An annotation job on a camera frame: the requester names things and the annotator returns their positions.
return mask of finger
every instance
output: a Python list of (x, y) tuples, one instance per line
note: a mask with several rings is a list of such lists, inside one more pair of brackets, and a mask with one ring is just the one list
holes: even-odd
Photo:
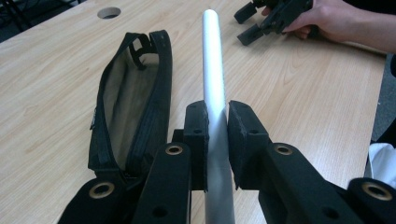
[(265, 7), (265, 8), (262, 10), (262, 15), (263, 15), (263, 16), (268, 16), (270, 13), (271, 13), (271, 8), (269, 8), (269, 7)]
[(302, 28), (295, 30), (295, 32), (309, 35), (309, 33), (311, 33), (311, 26), (303, 26)]
[(300, 33), (300, 32), (294, 32), (294, 35), (297, 36), (299, 39), (305, 40), (308, 38), (308, 34), (305, 33)]

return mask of black clamp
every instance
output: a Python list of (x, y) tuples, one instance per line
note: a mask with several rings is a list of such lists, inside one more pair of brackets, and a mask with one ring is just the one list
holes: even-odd
[(253, 0), (235, 13), (234, 17), (240, 24), (253, 16), (257, 12), (256, 8), (269, 7), (271, 13), (260, 25), (254, 24), (239, 35), (238, 39), (247, 46), (271, 32), (280, 34), (303, 12), (309, 10), (312, 3), (312, 0)]
[[(142, 48), (134, 46), (136, 40)], [(143, 65), (141, 54), (152, 52), (158, 54), (158, 64)], [(143, 66), (155, 81), (145, 105), (138, 106), (127, 91), (135, 87), (129, 80), (136, 79), (130, 77), (147, 75), (139, 70)], [(99, 84), (88, 163), (96, 178), (82, 186), (59, 223), (190, 223), (191, 192), (210, 190), (210, 120), (204, 101), (188, 105), (184, 129), (174, 130), (167, 143), (171, 80), (167, 33), (127, 34)], [(134, 93), (143, 98), (143, 92)], [(120, 113), (125, 108), (128, 113)], [(229, 108), (235, 186), (260, 192), (267, 223), (396, 223), (395, 189), (370, 178), (353, 179), (341, 189), (326, 181), (296, 147), (273, 143), (250, 106), (231, 101)], [(139, 122), (133, 129), (128, 126), (131, 111), (138, 109), (142, 114), (134, 116)], [(114, 144), (120, 140), (127, 147)], [(128, 152), (124, 165), (115, 156), (121, 149)]]

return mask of table surface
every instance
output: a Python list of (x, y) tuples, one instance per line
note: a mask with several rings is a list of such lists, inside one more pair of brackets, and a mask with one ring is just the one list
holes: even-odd
[[(227, 101), (250, 105), (273, 141), (299, 148), (329, 181), (363, 175), (385, 55), (324, 39), (236, 36), (247, 1), (87, 1), (0, 45), (0, 222), (56, 222), (87, 168), (99, 79), (125, 33), (166, 30), (173, 51), (169, 136), (203, 99), (202, 14), (219, 14)], [(99, 19), (103, 8), (121, 14)], [(257, 191), (234, 193), (236, 223), (265, 222)], [(192, 223), (205, 222), (192, 195)]]

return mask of aluminum tube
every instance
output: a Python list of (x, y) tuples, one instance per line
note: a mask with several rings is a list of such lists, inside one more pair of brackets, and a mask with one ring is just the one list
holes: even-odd
[(233, 224), (233, 183), (228, 160), (219, 16), (214, 10), (204, 12), (202, 38), (204, 99), (209, 116), (205, 221), (208, 224)]

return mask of black bag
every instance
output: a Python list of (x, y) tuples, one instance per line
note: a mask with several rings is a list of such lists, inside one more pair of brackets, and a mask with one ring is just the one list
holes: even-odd
[(89, 159), (96, 175), (149, 171), (156, 149), (167, 142), (171, 87), (168, 34), (126, 34), (99, 84)]

